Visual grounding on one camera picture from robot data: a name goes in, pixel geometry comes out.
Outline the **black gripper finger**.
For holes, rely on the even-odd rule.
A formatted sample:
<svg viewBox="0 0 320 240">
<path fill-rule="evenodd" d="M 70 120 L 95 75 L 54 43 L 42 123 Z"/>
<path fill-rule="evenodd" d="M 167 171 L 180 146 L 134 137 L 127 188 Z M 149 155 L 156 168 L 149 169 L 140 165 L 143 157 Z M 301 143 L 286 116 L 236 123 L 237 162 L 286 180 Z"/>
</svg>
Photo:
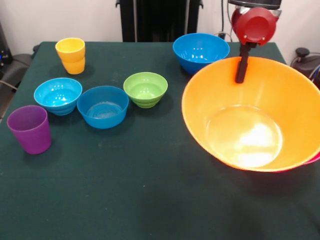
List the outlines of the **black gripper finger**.
<svg viewBox="0 0 320 240">
<path fill-rule="evenodd" d="M 237 84 L 242 84 L 245 79 L 247 67 L 248 67 L 248 58 L 249 58 L 249 53 L 251 49 L 254 49 L 257 47 L 257 44 L 254 42 L 247 42 L 246 44 L 241 44 L 240 45 L 240 61 L 237 66 L 237 72 L 236 72 L 236 77 L 235 77 L 235 82 Z"/>
</svg>

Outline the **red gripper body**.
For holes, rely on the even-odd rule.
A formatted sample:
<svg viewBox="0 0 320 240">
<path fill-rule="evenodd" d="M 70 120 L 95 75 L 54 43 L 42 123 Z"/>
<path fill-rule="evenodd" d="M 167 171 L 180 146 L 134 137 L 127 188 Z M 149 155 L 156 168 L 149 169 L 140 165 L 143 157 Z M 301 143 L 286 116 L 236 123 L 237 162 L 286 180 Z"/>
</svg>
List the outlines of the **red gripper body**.
<svg viewBox="0 0 320 240">
<path fill-rule="evenodd" d="M 265 45 L 276 31 L 278 17 L 263 7 L 237 7 L 231 18 L 232 29 L 242 45 Z"/>
</svg>

